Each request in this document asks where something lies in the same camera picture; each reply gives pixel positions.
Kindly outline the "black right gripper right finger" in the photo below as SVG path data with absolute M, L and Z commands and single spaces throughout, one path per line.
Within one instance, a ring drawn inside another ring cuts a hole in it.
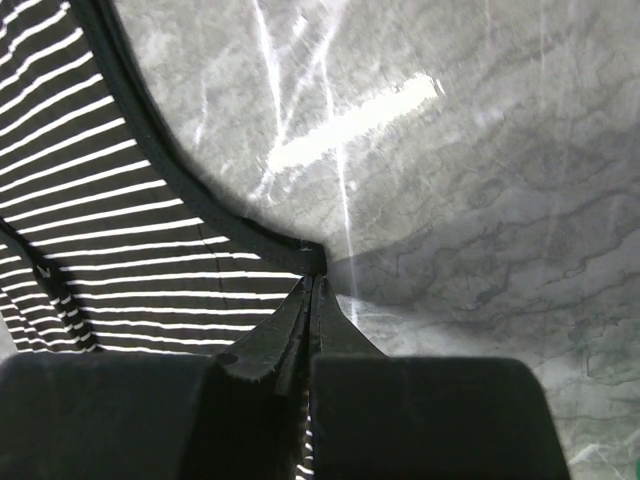
M 545 393 L 505 357 L 387 356 L 317 277 L 310 416 L 318 479 L 566 479 Z

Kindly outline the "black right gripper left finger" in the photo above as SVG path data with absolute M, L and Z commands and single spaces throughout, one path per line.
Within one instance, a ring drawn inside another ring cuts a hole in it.
M 214 356 L 26 353 L 1 368 L 5 479 L 284 479 L 311 282 Z

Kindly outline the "thin striped black tank top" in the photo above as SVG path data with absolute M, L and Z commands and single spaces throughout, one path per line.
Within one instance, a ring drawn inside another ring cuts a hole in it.
M 182 164 L 107 1 L 1 5 L 1 315 L 16 354 L 214 356 L 326 271 Z M 306 328 L 299 438 L 314 475 Z

